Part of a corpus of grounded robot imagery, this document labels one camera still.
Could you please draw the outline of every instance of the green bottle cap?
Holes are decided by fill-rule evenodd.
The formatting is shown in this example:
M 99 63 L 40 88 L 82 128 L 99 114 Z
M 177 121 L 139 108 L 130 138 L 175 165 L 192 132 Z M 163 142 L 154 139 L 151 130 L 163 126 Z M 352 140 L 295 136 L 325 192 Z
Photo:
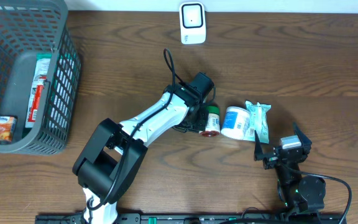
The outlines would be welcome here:
M 214 113 L 219 115 L 219 108 L 217 106 L 207 106 L 206 109 L 210 112 L 210 113 Z

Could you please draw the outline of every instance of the blue label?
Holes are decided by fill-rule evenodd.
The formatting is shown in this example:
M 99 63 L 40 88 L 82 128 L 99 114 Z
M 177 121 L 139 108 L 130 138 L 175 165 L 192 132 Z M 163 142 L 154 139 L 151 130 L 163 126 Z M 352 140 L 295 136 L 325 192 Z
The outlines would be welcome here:
M 226 117 L 224 118 L 223 128 L 234 129 L 234 125 L 236 124 L 237 112 L 229 111 L 226 113 Z

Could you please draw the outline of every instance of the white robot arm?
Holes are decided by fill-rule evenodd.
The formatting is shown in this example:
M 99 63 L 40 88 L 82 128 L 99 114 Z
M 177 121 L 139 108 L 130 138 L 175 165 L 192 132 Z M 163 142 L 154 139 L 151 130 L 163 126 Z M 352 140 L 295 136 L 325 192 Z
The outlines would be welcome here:
M 208 111 L 203 101 L 213 88 L 214 83 L 211 79 L 199 73 L 191 83 L 181 83 L 173 88 L 168 86 L 161 99 L 138 116 L 119 124 L 110 119 L 100 123 L 73 167 L 73 172 L 78 176 L 78 183 L 83 187 L 86 196 L 87 208 L 83 218 L 87 223 L 112 224 L 115 221 L 117 200 L 134 180 L 147 147 L 167 129 L 175 127 L 183 132 L 198 132 L 205 129 Z M 166 106 L 171 94 L 172 99 Z M 145 118 L 148 118 L 147 121 L 137 127 Z M 131 139 L 135 128 L 137 131 Z M 103 147 L 114 149 L 123 155 L 129 141 L 131 143 L 122 170 L 115 186 L 110 189 L 119 161 L 105 153 Z M 104 199 L 103 205 L 100 204 L 101 198 Z

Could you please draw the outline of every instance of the white wall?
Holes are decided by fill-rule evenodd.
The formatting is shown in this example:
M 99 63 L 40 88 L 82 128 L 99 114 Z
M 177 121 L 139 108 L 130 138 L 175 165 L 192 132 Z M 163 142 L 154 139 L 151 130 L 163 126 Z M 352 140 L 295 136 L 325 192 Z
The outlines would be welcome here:
M 65 0 L 70 10 L 178 11 L 184 0 Z M 208 12 L 358 13 L 358 0 L 201 0 Z

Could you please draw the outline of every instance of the green and white package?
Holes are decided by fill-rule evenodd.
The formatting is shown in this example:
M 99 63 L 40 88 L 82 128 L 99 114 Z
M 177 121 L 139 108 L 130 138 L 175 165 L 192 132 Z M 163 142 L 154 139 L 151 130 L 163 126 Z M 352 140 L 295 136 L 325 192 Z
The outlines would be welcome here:
M 256 105 L 246 101 L 247 111 L 251 113 L 246 135 L 242 140 L 255 141 L 255 131 L 258 133 L 259 141 L 269 143 L 269 128 L 267 127 L 266 112 L 271 109 L 271 105 Z

